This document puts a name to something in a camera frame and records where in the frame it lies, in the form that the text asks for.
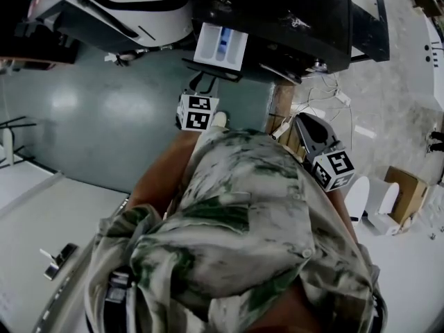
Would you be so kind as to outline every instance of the green floor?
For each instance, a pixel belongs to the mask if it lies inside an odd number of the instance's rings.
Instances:
[[[70,178],[120,191],[137,179],[178,132],[175,114],[185,82],[195,73],[184,51],[145,55],[129,67],[104,62],[83,47],[75,65],[2,76],[0,119],[22,115],[38,126],[16,130],[36,160]],[[219,110],[231,128],[263,130],[273,92],[270,82],[221,80]]]

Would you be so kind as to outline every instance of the metal bracket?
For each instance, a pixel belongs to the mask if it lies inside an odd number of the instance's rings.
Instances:
[[[51,280],[56,277],[62,266],[67,262],[72,253],[74,253],[77,249],[77,246],[72,243],[68,243],[60,252],[57,257],[53,257],[47,251],[40,249],[40,252],[45,256],[51,259],[51,264],[49,264],[48,269],[44,272],[44,276],[46,279]]]
[[[207,90],[199,89],[199,85],[203,84],[203,79],[207,74],[203,71],[195,73],[187,83],[186,88],[183,90],[183,94],[187,95],[202,95],[208,97],[217,97],[219,91],[219,79],[216,76],[210,76],[211,81],[207,87]]]

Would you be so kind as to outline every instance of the gray floor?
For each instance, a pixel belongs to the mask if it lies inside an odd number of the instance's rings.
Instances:
[[[36,160],[70,178],[131,191],[178,129],[178,97],[194,73],[180,60],[189,53],[145,55],[131,66],[104,62],[83,47],[72,66],[2,76],[0,120],[26,115],[38,126],[15,131]],[[233,128],[264,129],[274,86],[243,79],[221,81],[219,110]]]
[[[443,168],[444,154],[426,155],[425,138],[434,126],[441,128],[443,112],[422,108],[413,100],[409,69],[415,70],[416,65],[409,62],[409,22],[413,18],[410,1],[384,2],[390,35],[390,60],[358,62],[338,74],[339,87],[352,100],[353,129],[349,110],[342,110],[331,124],[348,147],[358,172],[384,178],[388,166],[393,165],[436,184]],[[330,77],[326,77],[325,81],[328,85],[335,84]],[[306,102],[312,87],[317,88],[311,93],[312,99],[326,99],[332,95],[319,90],[333,88],[315,77],[304,80],[296,88],[293,103]],[[336,99],[314,101],[310,105],[324,110],[326,120],[333,119],[343,107]],[[355,126],[371,131],[374,137],[356,132]]]

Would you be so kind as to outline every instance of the green patterned shirt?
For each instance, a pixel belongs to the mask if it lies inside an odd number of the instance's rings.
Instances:
[[[202,134],[169,213],[146,204],[101,221],[85,291],[95,332],[108,276],[126,264],[143,332],[243,332],[297,277],[331,331],[369,331],[380,294],[368,253],[268,135]]]

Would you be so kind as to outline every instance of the white cable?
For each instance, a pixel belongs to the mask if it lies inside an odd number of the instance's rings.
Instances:
[[[9,117],[8,103],[6,102],[5,80],[3,79],[3,76],[0,76],[0,79],[1,79],[1,95],[3,97],[3,104],[5,105],[6,119],[9,120],[11,118]]]
[[[337,89],[338,92],[340,92],[341,91],[341,87],[339,86],[339,80],[336,77],[336,73],[333,73],[333,76],[334,76],[334,79],[336,81],[336,89]],[[351,106],[351,104],[348,107],[342,107],[338,111],[337,115],[330,120],[330,122],[335,120],[339,116],[339,114],[342,112],[342,110],[344,108],[347,108],[350,111],[350,151],[353,151],[353,113],[352,113],[352,106]]]
[[[282,122],[280,123],[279,128],[281,128],[281,127],[284,125],[285,120],[287,119],[287,117],[288,117],[288,116],[286,116],[286,117],[283,118]]]
[[[338,87],[339,87],[339,83],[338,83],[338,79],[336,79],[336,75],[334,75],[334,79],[335,79],[335,81],[336,81],[336,85],[328,85],[327,82],[326,82],[325,79],[324,79],[324,76],[321,76],[321,78],[322,78],[322,81],[324,82],[324,84],[327,85],[328,87],[335,87],[335,88],[338,88]]]
[[[333,122],[338,116],[339,114],[342,112],[343,109],[348,108],[347,106],[343,106],[342,108],[339,109],[338,113],[329,121],[327,121],[328,123]]]
[[[305,110],[306,108],[309,108],[309,106],[307,105],[307,106],[305,106],[301,111],[299,111],[299,112],[302,112],[303,110]]]
[[[307,107],[310,107],[311,110],[313,111],[313,113],[314,113],[316,116],[318,116],[318,114],[316,114],[316,111],[313,109],[313,107],[310,106],[310,103],[311,103],[312,101],[325,101],[325,100],[333,99],[333,98],[335,97],[336,94],[333,95],[333,96],[331,96],[331,97],[326,97],[326,98],[324,98],[324,99],[312,99],[312,98],[311,98],[311,92],[312,92],[313,90],[318,90],[318,91],[323,92],[323,93],[325,93],[325,94],[330,94],[331,92],[335,92],[335,91],[337,91],[338,89],[333,89],[333,90],[329,90],[329,91],[325,91],[325,90],[322,90],[322,89],[318,89],[317,87],[312,87],[312,88],[310,89],[310,91],[309,91],[309,93],[308,93],[308,99],[307,99],[306,104],[307,104]]]

